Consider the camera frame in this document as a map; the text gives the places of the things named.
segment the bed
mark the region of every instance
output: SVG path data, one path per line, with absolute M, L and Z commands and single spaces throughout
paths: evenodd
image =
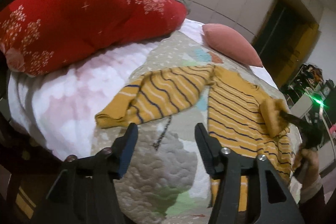
M 83 61 L 44 76 L 30 78 L 22 73 L 11 72 L 8 101 L 13 127 L 21 133 L 30 134 L 61 160 L 71 154 L 78 157 L 94 155 L 110 146 L 123 133 L 120 127 L 107 130 L 98 128 L 95 114 L 111 102 L 122 87 L 143 73 L 195 62 L 198 57 L 191 53 L 193 49 L 199 48 L 205 52 L 208 49 L 204 43 L 202 25 L 203 23 L 186 19 L 170 37 L 159 37 L 122 47 L 111 46 Z M 272 97 L 283 98 L 265 68 L 243 66 L 218 52 L 213 52 L 212 55 L 221 59 L 222 66 L 235 70 L 242 78 L 260 85 Z M 198 60 L 197 64 L 206 63 L 205 60 Z M 183 121 L 184 128 L 181 130 L 190 135 L 193 134 L 196 122 L 206 123 L 207 110 L 195 112 L 197 107 L 188 110 L 190 112 L 176 114 L 180 117 L 177 120 Z M 169 220 L 175 221 L 175 218 L 180 217 L 184 222 L 188 220 L 185 222 L 188 223 L 197 220 L 197 215 L 208 218 L 211 213 L 211 210 L 206 209 L 211 199 L 210 180 L 193 141 L 181 141 L 174 134 L 166 134 L 166 150 L 149 154 L 147 158 L 143 156 L 149 149 L 148 144 L 155 140 L 154 135 L 167 123 L 165 118 L 161 120 L 154 121 L 152 125 L 147 126 L 150 123 L 146 123 L 140 126 L 135 157 L 132 158 L 126 176 L 115 182 L 120 207 L 136 223 L 169 223 Z M 292 150 L 297 151 L 301 142 L 297 128 L 290 127 L 288 136 Z M 183 158 L 178 164 L 174 158 L 177 155 Z M 153 162 L 160 163 L 161 167 L 154 164 L 152 169 L 144 168 L 147 163 Z M 176 168 L 184 170 L 178 179 L 175 175 L 181 172 L 177 172 Z M 153 175 L 155 170 L 161 170 L 160 174 Z M 153 194 L 158 185 L 169 187 L 164 193 L 159 191 Z M 300 185 L 295 179 L 292 179 L 290 188 L 298 201 Z

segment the pink cushion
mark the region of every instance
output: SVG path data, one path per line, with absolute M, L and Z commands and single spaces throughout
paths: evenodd
M 222 24 L 202 26 L 208 45 L 239 63 L 263 67 L 252 45 L 237 31 Z

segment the human hand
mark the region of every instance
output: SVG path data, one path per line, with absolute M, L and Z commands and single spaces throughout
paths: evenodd
M 311 186 L 318 179 L 320 162 L 317 152 L 310 149 L 302 149 L 301 145 L 294 160 L 294 170 L 300 167 L 302 158 L 306 159 L 309 163 L 307 172 L 302 182 L 302 190 L 304 190 L 305 188 Z

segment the blue patch on quilt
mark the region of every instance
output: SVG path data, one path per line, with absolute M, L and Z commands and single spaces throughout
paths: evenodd
M 211 55 L 202 50 L 201 48 L 194 49 L 194 52 L 196 54 L 197 61 L 211 62 Z
M 206 111 L 208 109 L 208 102 L 204 96 L 201 96 L 198 102 L 196 103 L 197 108 L 200 111 Z

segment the red pillow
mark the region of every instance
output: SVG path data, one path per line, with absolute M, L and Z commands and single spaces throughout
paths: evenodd
M 175 0 L 15 0 L 0 12 L 8 67 L 42 75 L 112 43 L 174 31 L 186 17 Z
M 263 63 L 252 45 L 236 30 L 222 24 L 202 26 L 208 45 L 239 63 L 263 67 Z

